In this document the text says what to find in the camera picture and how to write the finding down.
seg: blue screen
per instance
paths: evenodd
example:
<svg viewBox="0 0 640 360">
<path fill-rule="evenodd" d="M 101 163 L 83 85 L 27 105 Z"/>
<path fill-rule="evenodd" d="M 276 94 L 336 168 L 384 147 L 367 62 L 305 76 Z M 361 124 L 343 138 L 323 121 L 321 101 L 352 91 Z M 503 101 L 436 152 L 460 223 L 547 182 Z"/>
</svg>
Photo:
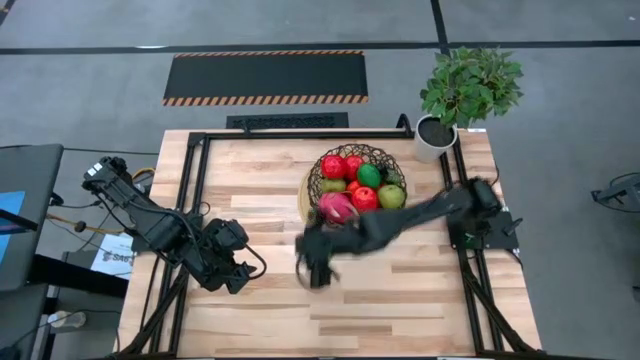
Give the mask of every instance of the blue screen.
<svg viewBox="0 0 640 360">
<path fill-rule="evenodd" d="M 24 200 L 24 191 L 16 191 L 11 193 L 0 193 L 0 209 L 18 215 Z M 0 235 L 0 262 L 4 258 L 4 253 L 9 246 L 9 237 L 11 235 Z"/>
</svg>

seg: soil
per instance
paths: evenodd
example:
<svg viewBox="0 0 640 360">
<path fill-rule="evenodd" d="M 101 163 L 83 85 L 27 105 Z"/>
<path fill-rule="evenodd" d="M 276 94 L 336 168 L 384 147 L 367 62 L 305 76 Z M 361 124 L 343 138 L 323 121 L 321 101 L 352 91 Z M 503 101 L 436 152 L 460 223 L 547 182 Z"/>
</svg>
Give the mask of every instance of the soil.
<svg viewBox="0 0 640 360">
<path fill-rule="evenodd" d="M 453 141 L 453 129 L 440 124 L 438 119 L 424 120 L 418 126 L 418 135 L 429 145 L 444 147 Z"/>
</svg>

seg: green leaves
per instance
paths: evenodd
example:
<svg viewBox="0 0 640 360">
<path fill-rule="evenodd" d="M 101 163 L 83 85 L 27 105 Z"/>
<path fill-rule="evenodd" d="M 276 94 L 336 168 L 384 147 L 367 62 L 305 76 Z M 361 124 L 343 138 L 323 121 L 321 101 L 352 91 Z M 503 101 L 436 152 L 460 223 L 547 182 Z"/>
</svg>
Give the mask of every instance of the green leaves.
<svg viewBox="0 0 640 360">
<path fill-rule="evenodd" d="M 426 89 L 420 91 L 422 110 L 446 126 L 469 127 L 490 112 L 502 116 L 523 96 L 515 80 L 521 65 L 508 61 L 512 52 L 460 48 L 451 56 L 436 54 L 437 65 Z"/>
<path fill-rule="evenodd" d="M 448 57 L 447 55 L 436 54 L 436 61 L 438 62 L 438 64 L 445 64 L 449 62 L 449 60 L 451 60 L 451 58 Z"/>
</svg>

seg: white flower pot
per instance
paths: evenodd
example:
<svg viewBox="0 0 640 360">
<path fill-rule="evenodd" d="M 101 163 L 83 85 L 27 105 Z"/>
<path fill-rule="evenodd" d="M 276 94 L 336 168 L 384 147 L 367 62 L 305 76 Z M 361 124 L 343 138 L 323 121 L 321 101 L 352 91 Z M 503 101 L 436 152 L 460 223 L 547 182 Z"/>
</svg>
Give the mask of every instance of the white flower pot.
<svg viewBox="0 0 640 360">
<path fill-rule="evenodd" d="M 420 134 L 418 133 L 418 127 L 420 126 L 421 122 L 431 120 L 431 119 L 433 119 L 433 117 L 427 114 L 421 117 L 420 120 L 418 120 L 418 124 L 416 125 L 416 131 L 415 131 L 416 134 L 413 138 L 414 152 L 416 155 L 416 159 L 424 163 L 432 162 L 438 159 L 440 155 L 442 155 L 445 151 L 447 151 L 447 149 L 450 148 L 453 144 L 455 144 L 456 140 L 458 140 L 458 129 L 454 126 L 452 128 L 453 141 L 451 141 L 449 145 L 440 147 L 440 146 L 434 146 L 427 143 L 424 139 L 422 139 L 422 137 L 420 137 Z"/>
</svg>

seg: hazard stripe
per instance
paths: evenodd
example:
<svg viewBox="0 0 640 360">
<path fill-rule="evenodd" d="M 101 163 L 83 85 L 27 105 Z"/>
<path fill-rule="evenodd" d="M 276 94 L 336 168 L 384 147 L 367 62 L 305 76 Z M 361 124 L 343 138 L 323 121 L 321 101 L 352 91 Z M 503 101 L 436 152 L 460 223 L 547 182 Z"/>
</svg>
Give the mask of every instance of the hazard stripe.
<svg viewBox="0 0 640 360">
<path fill-rule="evenodd" d="M 181 53 L 173 57 L 197 56 L 264 56 L 264 55 L 362 55 L 362 50 L 291 50 L 291 51 L 222 51 L 212 53 Z"/>
<path fill-rule="evenodd" d="M 164 106 L 363 104 L 367 102 L 369 102 L 369 96 L 366 95 L 216 96 L 162 99 Z"/>
</svg>

